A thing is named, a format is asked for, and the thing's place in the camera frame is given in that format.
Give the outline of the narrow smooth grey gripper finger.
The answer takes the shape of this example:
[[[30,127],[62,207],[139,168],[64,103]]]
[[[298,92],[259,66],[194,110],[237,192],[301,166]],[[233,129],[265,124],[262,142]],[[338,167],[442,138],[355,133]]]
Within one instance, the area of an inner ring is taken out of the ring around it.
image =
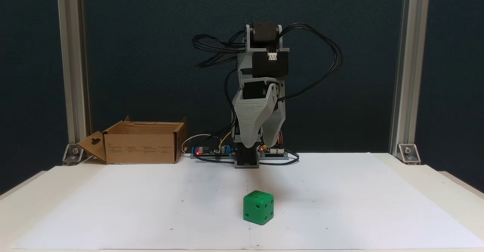
[[[262,124],[262,138],[267,146],[274,146],[278,143],[279,133],[285,121],[285,104],[275,99],[275,107],[272,114]]]

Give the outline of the broad ribbed grey gripper finger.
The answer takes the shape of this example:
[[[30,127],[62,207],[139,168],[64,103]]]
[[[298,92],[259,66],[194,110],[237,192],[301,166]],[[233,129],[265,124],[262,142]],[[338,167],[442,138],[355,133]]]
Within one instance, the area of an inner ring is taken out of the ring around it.
[[[251,148],[258,141],[261,126],[272,114],[275,100],[268,96],[262,99],[235,100],[235,113],[237,116],[240,141],[245,147]]]

